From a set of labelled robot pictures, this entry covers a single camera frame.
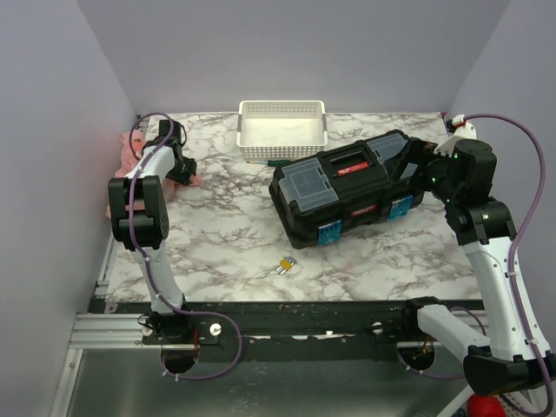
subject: blue latch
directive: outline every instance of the blue latch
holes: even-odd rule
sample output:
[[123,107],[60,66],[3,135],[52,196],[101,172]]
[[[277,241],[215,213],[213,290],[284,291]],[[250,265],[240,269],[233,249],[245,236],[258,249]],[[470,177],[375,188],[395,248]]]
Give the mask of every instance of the blue latch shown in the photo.
[[328,245],[329,243],[336,243],[340,240],[341,233],[341,220],[329,223],[325,226],[319,227],[319,240],[318,246]]
[[390,222],[397,219],[398,217],[403,217],[404,215],[406,215],[413,203],[414,197],[412,195],[406,195],[400,200],[392,202],[392,208],[390,209],[388,221]]

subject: white marble table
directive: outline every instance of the white marble table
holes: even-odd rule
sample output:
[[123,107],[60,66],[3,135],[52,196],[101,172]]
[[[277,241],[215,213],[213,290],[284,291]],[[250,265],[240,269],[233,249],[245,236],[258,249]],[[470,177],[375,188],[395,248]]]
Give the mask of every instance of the white marble table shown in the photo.
[[[235,145],[237,114],[173,115],[188,131],[184,152],[198,161],[200,188],[182,188],[168,204],[168,251],[189,301],[404,300],[479,298],[477,281],[444,219],[440,202],[423,203],[394,222],[361,226],[339,243],[295,250],[268,194],[273,169],[247,164]],[[151,118],[147,139],[157,129]],[[328,149],[401,129],[447,139],[438,113],[327,115]],[[119,243],[107,301],[148,301],[147,285]],[[275,269],[291,255],[284,275]]]

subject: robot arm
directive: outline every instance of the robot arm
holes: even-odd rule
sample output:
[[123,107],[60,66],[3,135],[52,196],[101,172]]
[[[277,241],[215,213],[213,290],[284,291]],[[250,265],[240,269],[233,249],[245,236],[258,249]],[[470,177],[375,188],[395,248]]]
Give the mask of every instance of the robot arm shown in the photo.
[[[520,274],[508,268],[508,253],[516,236],[505,204],[489,196],[496,156],[492,148],[474,137],[470,123],[461,125],[447,146],[412,138],[388,162],[392,175],[408,163],[418,164],[411,179],[417,189],[430,191],[445,204],[448,225],[471,262],[488,318],[490,337],[478,334],[434,299],[413,303],[414,324],[450,350],[462,363],[467,381],[480,395],[500,394],[537,387],[542,383],[539,363],[532,351],[536,344],[554,379],[556,359],[540,331]],[[527,321],[533,330],[528,340],[511,288],[515,275]]]
[[[144,208],[135,210],[136,239],[149,255],[150,272],[168,302],[175,308],[181,308],[184,302],[183,293],[175,283],[174,275],[166,252],[166,238],[169,233],[169,219],[162,194],[162,181],[169,178],[182,185],[188,185],[196,172],[194,159],[182,154],[181,125],[174,122],[174,130],[170,140],[155,152],[147,167],[141,171],[136,184],[136,202],[144,204]],[[169,132],[169,121],[160,121],[159,136],[145,144],[142,160],[154,152],[155,146]],[[109,205],[111,212],[112,231],[117,241],[123,242],[136,258],[143,276],[147,276],[145,259],[133,246],[129,235],[129,211],[126,207],[129,199],[131,178],[137,170],[141,170],[141,161],[124,178],[112,178],[109,181]],[[172,313],[149,286],[151,309],[158,314]]]

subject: red label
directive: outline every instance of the red label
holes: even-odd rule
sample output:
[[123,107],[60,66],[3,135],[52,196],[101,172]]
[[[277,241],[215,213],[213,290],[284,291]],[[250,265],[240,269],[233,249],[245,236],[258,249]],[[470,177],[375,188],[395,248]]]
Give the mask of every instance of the red label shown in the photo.
[[365,213],[370,213],[371,211],[375,211],[377,207],[378,206],[376,204],[373,204],[372,206],[367,206],[367,207],[364,207],[364,208],[360,208],[359,210],[355,210],[351,214],[351,216],[352,217],[357,217],[358,215],[364,215]]
[[361,171],[362,169],[365,169],[365,168],[368,168],[368,163],[367,162],[357,163],[355,165],[352,165],[351,167],[340,169],[338,171],[338,175],[339,176],[344,176],[344,175],[347,175],[347,174],[351,174],[352,172],[355,172],[355,171]]

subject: gray wall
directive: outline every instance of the gray wall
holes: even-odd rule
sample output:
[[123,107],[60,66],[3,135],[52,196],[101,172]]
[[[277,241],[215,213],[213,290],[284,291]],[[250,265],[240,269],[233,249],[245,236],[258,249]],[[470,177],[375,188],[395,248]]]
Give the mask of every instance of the gray wall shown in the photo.
[[74,0],[2,1],[0,22],[0,415],[42,417],[134,112]]
[[[545,336],[556,347],[556,3],[513,0],[452,106],[452,113],[490,111],[512,116],[539,137],[547,183],[538,214],[520,245],[529,295]],[[493,195],[506,202],[520,224],[539,178],[533,146],[503,122],[478,121],[480,138],[493,145],[498,168]]]
[[137,110],[447,110],[507,0],[78,0]]

